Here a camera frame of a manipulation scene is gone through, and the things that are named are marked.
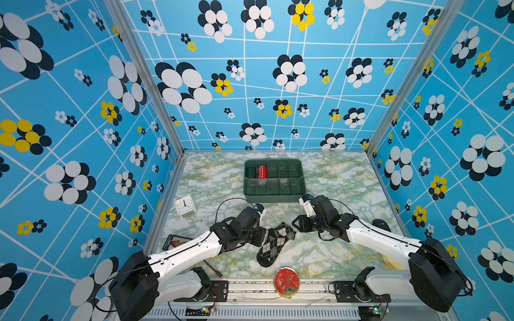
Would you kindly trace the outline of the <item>black grey argyle sock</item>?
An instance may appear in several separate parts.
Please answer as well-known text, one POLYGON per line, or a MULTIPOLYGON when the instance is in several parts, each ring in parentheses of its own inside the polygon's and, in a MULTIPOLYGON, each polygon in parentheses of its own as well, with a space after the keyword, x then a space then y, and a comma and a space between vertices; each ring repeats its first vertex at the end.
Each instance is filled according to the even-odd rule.
POLYGON ((296 232, 285 222, 268 229, 266 240, 257 254, 257 262, 264 268, 269 268, 276 262, 278 255, 287 242, 293 241, 296 232))

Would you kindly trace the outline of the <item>green compartment tray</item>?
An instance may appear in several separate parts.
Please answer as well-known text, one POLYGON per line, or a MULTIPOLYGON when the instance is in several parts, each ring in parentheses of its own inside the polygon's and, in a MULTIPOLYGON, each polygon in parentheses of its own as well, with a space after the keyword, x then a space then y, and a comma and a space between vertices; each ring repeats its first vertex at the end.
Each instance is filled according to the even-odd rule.
POLYGON ((250 203, 295 203, 306 193, 302 162, 298 159, 250 159, 244 163, 243 194, 250 203), (246 167, 266 165, 267 179, 248 179, 246 167))

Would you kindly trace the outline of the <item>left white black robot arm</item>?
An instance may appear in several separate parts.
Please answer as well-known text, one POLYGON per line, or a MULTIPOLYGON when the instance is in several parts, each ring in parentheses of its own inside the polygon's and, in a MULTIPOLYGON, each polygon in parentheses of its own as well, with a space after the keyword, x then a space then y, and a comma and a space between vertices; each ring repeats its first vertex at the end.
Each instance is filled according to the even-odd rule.
POLYGON ((119 319, 140 320, 156 305, 206 295, 210 279, 195 264, 246 244, 260 247, 266 233, 260 225, 265 212, 261 204, 246 207, 237 217, 215 223, 172 250, 131 255, 108 287, 119 319))

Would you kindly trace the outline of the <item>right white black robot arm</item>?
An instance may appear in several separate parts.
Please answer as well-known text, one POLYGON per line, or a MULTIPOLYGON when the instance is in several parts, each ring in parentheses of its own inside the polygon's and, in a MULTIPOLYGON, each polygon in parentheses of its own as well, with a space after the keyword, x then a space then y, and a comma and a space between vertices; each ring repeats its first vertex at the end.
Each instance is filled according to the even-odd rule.
POLYGON ((362 302, 376 296, 398 295, 419 299, 437 312, 448 312, 458 297, 471 296, 473 286, 441 242, 396 235, 376 219, 367 223, 352 211, 340 213, 324 195, 299 199, 305 214, 293 221, 301 233, 327 232, 332 240, 367 247, 401 266, 401 270, 366 267, 354 279, 353 295, 362 302))

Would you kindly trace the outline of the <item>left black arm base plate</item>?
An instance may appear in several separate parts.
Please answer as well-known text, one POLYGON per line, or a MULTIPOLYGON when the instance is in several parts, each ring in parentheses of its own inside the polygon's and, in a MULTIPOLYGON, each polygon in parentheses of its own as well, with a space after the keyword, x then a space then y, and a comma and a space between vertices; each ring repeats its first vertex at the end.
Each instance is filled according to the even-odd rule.
POLYGON ((174 302, 227 302, 229 284, 229 281, 214 280, 208 290, 202 288, 194 297, 178 298, 174 302))

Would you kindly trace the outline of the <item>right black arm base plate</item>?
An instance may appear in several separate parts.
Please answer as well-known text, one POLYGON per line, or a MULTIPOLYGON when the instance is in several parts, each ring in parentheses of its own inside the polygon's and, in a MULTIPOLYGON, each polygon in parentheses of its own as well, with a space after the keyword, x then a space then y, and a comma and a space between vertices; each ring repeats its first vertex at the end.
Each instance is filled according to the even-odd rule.
POLYGON ((336 297, 338 303, 385 304, 391 302, 389 294, 376 294, 365 283, 353 281, 334 281, 328 291, 336 297))

